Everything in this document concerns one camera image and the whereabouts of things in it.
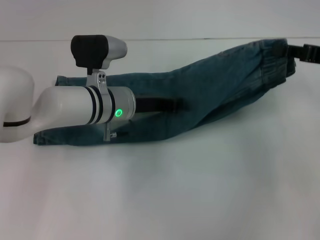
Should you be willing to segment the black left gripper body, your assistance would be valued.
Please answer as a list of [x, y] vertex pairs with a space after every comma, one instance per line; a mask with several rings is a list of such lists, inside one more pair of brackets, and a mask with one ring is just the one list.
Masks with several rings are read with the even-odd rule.
[[183, 107], [183, 100], [177, 98], [139, 97], [135, 103], [135, 113], [174, 113]]

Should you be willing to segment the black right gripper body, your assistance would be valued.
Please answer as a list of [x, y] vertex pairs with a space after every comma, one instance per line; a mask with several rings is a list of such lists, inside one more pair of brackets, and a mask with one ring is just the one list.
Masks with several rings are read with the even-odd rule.
[[302, 48], [302, 61], [320, 63], [320, 46], [304, 44]]

